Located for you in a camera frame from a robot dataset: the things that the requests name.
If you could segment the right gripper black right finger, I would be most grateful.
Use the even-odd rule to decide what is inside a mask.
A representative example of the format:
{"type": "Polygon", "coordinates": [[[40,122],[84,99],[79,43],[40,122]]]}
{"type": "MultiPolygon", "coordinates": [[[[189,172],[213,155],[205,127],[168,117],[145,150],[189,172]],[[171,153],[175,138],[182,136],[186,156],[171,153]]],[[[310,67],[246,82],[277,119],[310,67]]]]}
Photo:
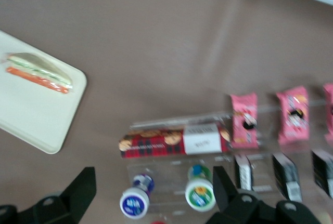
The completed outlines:
{"type": "Polygon", "coordinates": [[[276,223],[275,208],[253,191],[238,191],[223,166],[213,168],[213,193],[219,210],[207,223],[276,223]]]}

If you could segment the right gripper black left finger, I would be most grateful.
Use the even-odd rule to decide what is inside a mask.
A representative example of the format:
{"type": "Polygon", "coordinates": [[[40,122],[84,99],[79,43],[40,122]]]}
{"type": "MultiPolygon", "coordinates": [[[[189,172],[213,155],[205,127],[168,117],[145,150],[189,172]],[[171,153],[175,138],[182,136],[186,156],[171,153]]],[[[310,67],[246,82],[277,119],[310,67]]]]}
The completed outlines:
{"type": "Polygon", "coordinates": [[[59,195],[45,197],[23,211],[23,223],[79,223],[96,191],[95,168],[86,167],[59,195]]]}

